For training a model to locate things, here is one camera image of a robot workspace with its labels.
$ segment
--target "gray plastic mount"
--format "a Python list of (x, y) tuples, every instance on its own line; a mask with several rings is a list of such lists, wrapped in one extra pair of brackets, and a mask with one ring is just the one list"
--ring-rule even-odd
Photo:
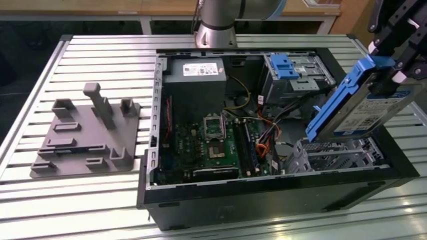
[(32, 178), (132, 170), (140, 105), (130, 98), (110, 104), (100, 90), (96, 82), (84, 85), (94, 105), (75, 106), (70, 99), (56, 99), (55, 119), (31, 166)]

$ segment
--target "aluminum table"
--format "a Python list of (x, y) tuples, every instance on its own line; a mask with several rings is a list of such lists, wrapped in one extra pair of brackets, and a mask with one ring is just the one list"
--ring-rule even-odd
[[(329, 48), (346, 72), (366, 54), (346, 35), (239, 35), (242, 48)], [(0, 240), (16, 239), (421, 239), (427, 238), (427, 117), (413, 103), (386, 124), (422, 177), (349, 210), (162, 232), (136, 210), (140, 159), (148, 146), (156, 49), (195, 48), (190, 35), (64, 38), (0, 147)], [(99, 82), (110, 103), (143, 109), (131, 172), (32, 179), (31, 164), (54, 119), (56, 98), (90, 104)]]

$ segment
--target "wooden shelf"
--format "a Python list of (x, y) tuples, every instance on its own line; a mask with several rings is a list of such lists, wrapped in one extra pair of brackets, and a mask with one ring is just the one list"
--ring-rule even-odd
[[(8, 15), (163, 15), (191, 16), (195, 0), (0, 0)], [(338, 16), (337, 8), (307, 7), (303, 0), (287, 0), (283, 16)]]

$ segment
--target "blue drive bracket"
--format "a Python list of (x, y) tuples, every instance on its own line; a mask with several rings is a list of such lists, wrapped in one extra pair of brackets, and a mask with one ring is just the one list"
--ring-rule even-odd
[(351, 72), (347, 74), (345, 80), (341, 82), (338, 89), (330, 99), (327, 100), (326, 104), (322, 107), (321, 112), (311, 120), (306, 134), (310, 142), (317, 140), (317, 136), (322, 131), (322, 127), (325, 123), (327, 123), (331, 118), (334, 117), (333, 114), (338, 112), (338, 108), (343, 106), (343, 101), (351, 101), (351, 98), (347, 98), (349, 95), (355, 95), (358, 92), (361, 85), (365, 82), (365, 77), (370, 76), (363, 73), (373, 70), (383, 70), (390, 68), (395, 65), (395, 60), (389, 56), (371, 56), (367, 55), (362, 58), (357, 65), (353, 67)]
[(299, 79), (301, 75), (294, 69), (293, 61), (286, 54), (274, 54), (270, 56), (271, 65), (278, 73), (279, 79)]

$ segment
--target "expansion slot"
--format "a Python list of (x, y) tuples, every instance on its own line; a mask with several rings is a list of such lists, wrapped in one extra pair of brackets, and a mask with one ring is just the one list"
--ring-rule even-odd
[(261, 171), (254, 143), (246, 121), (237, 121), (233, 124), (235, 145), (239, 154), (242, 174), (251, 176)]

